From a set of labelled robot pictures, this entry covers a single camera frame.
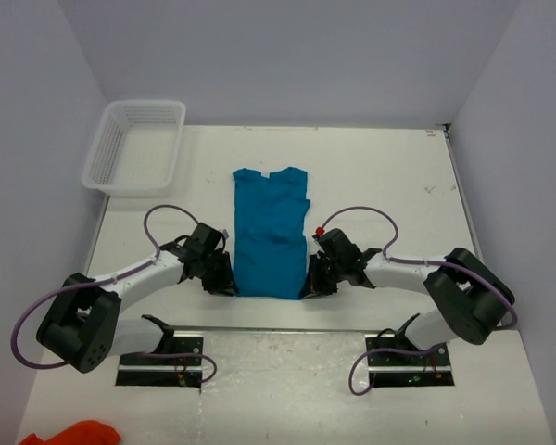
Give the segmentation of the blue t shirt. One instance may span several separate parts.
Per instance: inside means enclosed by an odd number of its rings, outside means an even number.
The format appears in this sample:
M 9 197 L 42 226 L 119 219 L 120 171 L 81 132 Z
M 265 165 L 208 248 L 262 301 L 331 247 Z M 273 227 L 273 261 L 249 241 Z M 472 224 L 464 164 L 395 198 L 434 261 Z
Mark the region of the blue t shirt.
M 234 178 L 234 279 L 242 297 L 299 299 L 307 275 L 308 173 L 287 167 Z

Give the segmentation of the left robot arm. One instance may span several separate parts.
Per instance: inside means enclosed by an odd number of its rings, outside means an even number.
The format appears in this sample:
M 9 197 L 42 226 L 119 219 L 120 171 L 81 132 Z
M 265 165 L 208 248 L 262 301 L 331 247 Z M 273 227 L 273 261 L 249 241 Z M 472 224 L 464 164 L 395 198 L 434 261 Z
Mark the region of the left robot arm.
M 158 249 L 143 265 L 111 275 L 70 276 L 61 287 L 37 332 L 38 342 L 65 364 L 86 374 L 109 356 L 136 355 L 156 360 L 194 356 L 173 346 L 174 330 L 145 314 L 122 320 L 120 314 L 164 288 L 198 279 L 212 295 L 232 296 L 234 283 L 226 234 L 202 222 Z

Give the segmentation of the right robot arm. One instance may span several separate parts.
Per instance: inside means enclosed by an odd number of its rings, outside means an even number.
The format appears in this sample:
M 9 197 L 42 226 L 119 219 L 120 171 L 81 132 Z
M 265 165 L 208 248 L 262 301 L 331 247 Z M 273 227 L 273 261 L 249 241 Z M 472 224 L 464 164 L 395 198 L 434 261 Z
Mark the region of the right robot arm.
M 388 350 L 419 352 L 455 338 L 481 345 L 501 328 L 506 315 L 517 321 L 513 293 L 465 248 L 434 259 L 395 259 L 380 248 L 360 250 L 340 229 L 320 227 L 313 238 L 319 251 L 310 256 L 302 298 L 332 295 L 347 282 L 368 289 L 401 289 L 435 303 L 434 310 L 414 314 L 396 329 L 385 344 Z

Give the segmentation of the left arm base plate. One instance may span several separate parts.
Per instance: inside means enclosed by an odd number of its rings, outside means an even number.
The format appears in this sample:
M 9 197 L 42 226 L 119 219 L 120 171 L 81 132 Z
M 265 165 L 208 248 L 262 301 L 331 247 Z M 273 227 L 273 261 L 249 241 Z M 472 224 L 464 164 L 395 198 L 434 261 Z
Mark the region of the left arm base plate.
M 199 354 L 204 348 L 201 334 L 175 335 L 167 354 Z M 137 355 L 120 357 L 117 387 L 198 388 L 203 380 L 200 357 L 153 359 Z

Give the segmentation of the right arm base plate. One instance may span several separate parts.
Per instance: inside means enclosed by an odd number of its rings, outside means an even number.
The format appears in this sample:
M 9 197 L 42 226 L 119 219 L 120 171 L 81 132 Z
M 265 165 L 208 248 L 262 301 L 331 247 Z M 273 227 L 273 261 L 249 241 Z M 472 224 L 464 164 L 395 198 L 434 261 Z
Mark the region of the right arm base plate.
M 367 358 L 372 388 L 452 387 L 455 385 L 447 345 L 424 356 L 379 352 Z

